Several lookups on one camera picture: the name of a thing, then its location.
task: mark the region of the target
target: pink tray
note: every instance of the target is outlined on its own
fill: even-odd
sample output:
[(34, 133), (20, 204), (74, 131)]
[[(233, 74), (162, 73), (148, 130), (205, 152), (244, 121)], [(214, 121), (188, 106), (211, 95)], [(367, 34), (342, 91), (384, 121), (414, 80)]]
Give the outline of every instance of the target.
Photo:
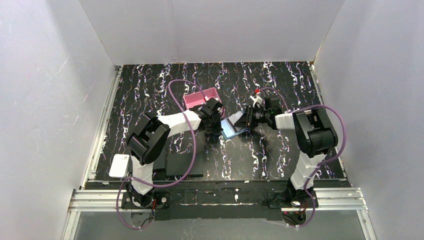
[[(206, 95), (206, 97), (210, 98), (216, 98), (219, 102), (221, 102), (221, 98), (218, 95), (217, 89), (215, 87), (203, 90), (203, 93)], [(184, 99), (184, 104), (186, 109), (191, 109), (192, 107), (196, 105), (201, 105), (205, 102), (203, 95), (200, 91), (188, 94), (182, 97)]]

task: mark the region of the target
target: gray wall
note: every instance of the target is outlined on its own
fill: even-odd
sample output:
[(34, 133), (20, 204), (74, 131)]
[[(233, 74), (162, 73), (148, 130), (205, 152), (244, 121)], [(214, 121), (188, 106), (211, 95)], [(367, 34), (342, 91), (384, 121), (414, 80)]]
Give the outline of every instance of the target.
[(79, 0), (115, 65), (313, 61), (344, 0)]
[(0, 3), (0, 239), (60, 239), (114, 66), (78, 0)]
[(316, 59), (379, 239), (422, 239), (424, 2), (346, 0)]

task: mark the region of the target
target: gray floor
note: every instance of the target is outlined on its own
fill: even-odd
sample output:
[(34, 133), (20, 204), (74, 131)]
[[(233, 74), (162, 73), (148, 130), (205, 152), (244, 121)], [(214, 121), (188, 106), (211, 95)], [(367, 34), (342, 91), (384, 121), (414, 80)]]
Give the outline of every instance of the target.
[[(130, 213), (122, 213), (130, 223)], [(143, 230), (126, 228), (116, 212), (82, 212), (76, 240), (362, 240), (365, 239), (355, 210), (316, 211), (313, 220), (296, 231), (283, 222), (264, 219), (178, 219), (154, 221)]]

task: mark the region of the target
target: metal frame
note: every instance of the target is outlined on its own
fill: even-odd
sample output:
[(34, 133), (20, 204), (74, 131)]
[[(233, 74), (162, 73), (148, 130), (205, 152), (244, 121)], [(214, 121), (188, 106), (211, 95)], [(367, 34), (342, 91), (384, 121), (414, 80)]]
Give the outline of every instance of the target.
[[(309, 64), (312, 74), (313, 83), (318, 94), (319, 101), (323, 104), (318, 79), (314, 71), (314, 66)], [(116, 199), (118, 190), (85, 190), (84, 187), (88, 181), (92, 181), (96, 176), (96, 168), (105, 138), (106, 129), (111, 115), (115, 95), (118, 88), (119, 79), (121, 78), (122, 67), (117, 68), (115, 78), (111, 84), (109, 94), (107, 96), (106, 105), (104, 107), (101, 122), (97, 130), (96, 138), (90, 154), (90, 161), (85, 171), (84, 179), (81, 183), (82, 190), (75, 190), (72, 194), (68, 208), (68, 217), (63, 232), (63, 240), (73, 240), (76, 234), (77, 226), (81, 212), (114, 212), (116, 211)], [(342, 161), (340, 165), (346, 176), (345, 168)], [(351, 210), (356, 211), (358, 220), (362, 226), (362, 231), (367, 240), (375, 240), (373, 227), (368, 216), (368, 207), (365, 202), (361, 189), (358, 187), (342, 187), (342, 188), (315, 188), (316, 197), (319, 207), (317, 211), (340, 211)], [(119, 205), (121, 205), (123, 190), (119, 196)], [(122, 212), (150, 212), (149, 209), (120, 209)], [(282, 212), (298, 211), (295, 208), (282, 208)]]
[(117, 66), (115, 77), (110, 86), (110, 90), (106, 99), (106, 104), (104, 105), (103, 113), (101, 114), (100, 124), (95, 135), (88, 166), (85, 170), (84, 178), (81, 182), (82, 189), (85, 188), (86, 183), (89, 180), (93, 180), (96, 177), (97, 163), (99, 162), (99, 156), (102, 149), (103, 140), (105, 139), (106, 130), (108, 129), (109, 117), (111, 116), (112, 107), (114, 105), (115, 96), (117, 94), (118, 83), (121, 78), (121, 73), (122, 66)]

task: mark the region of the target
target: pink container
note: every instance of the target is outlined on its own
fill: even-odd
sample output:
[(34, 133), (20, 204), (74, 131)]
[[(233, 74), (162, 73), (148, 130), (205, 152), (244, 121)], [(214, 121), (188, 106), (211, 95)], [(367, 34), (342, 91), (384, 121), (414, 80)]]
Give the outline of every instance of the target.
[[(206, 97), (215, 98), (218, 99), (219, 102), (221, 102), (220, 96), (218, 95), (217, 89), (215, 87), (203, 90), (203, 93), (206, 95)], [(192, 107), (196, 105), (201, 105), (205, 102), (203, 95), (200, 91), (184, 95), (182, 97), (184, 99), (184, 104), (186, 109), (191, 109)]]

